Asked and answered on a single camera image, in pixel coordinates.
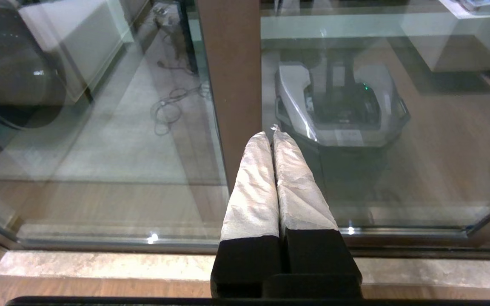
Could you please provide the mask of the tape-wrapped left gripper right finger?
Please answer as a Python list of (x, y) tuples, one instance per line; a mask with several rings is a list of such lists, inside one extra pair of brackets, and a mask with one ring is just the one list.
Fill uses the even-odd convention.
[(274, 131), (273, 157), (289, 272), (361, 276), (301, 149), (288, 133)]

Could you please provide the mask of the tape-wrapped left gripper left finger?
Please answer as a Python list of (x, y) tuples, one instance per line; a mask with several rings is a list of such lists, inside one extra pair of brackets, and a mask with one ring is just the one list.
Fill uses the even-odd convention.
[(239, 165), (211, 271), (213, 298), (260, 298), (282, 272), (279, 204), (270, 141), (251, 137)]

